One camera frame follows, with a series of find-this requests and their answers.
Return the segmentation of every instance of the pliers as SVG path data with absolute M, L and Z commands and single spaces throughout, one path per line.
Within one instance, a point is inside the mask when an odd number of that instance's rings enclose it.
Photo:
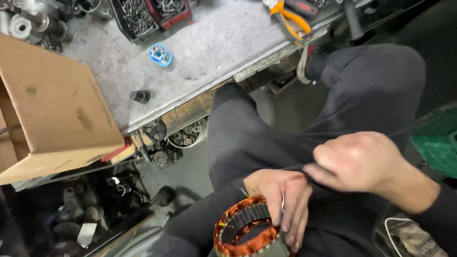
M 263 0 L 264 4 L 270 8 L 270 14 L 272 17 L 276 18 L 284 32 L 289 38 L 300 43 L 303 38 L 299 36 L 298 33 L 292 29 L 290 24 L 287 22 L 286 18 L 294 21 L 297 25 L 302 28 L 306 34 L 311 32 L 311 27 L 300 15 L 284 9 L 284 0 Z

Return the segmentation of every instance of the green plastic crate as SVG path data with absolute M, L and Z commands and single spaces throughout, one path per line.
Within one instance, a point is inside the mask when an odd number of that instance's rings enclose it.
M 424 116 L 410 137 L 411 143 L 432 169 L 457 178 L 457 104 Z

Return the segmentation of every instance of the copper winding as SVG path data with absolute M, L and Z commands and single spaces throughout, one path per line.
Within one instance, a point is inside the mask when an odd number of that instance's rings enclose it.
M 258 252 L 260 249 L 268 245 L 273 239 L 276 238 L 277 233 L 279 233 L 279 228 L 275 228 L 273 225 L 266 228 L 262 231 L 257 237 L 247 241 L 242 245 L 237 245 L 239 239 L 253 229 L 257 224 L 261 222 L 270 222 L 270 218 L 255 220 L 245 227 L 241 228 L 238 233 L 235 235 L 234 239 L 231 243 L 224 243 L 221 242 L 219 239 L 219 235 L 221 234 L 221 230 L 224 229 L 224 226 L 220 224 L 226 224 L 227 221 L 234 216 L 237 212 L 247 208 L 249 205 L 258 204 L 258 203 L 266 203 L 266 200 L 263 196 L 257 195 L 251 198 L 247 198 L 242 200 L 241 202 L 235 204 L 234 206 L 230 207 L 226 213 L 222 215 L 220 220 L 216 223 L 214 228 L 213 240 L 214 240 L 214 249 L 217 252 L 225 256 L 230 257 L 241 257 L 241 256 L 248 256 L 253 253 Z

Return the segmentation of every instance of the brown cardboard box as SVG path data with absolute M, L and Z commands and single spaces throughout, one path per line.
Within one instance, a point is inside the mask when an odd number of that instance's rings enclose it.
M 86 166 L 124 141 L 90 68 L 0 33 L 0 185 Z

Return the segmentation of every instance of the leg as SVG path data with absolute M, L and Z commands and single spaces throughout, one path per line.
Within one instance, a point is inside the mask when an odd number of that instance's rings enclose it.
M 315 144 L 263 122 L 255 101 L 237 84 L 217 89 L 208 118 L 208 158 L 214 190 L 262 168 L 312 161 Z
M 378 131 L 404 149 L 425 84 L 425 63 L 415 50 L 392 44 L 337 50 L 320 79 L 330 93 L 305 135 L 325 142 Z

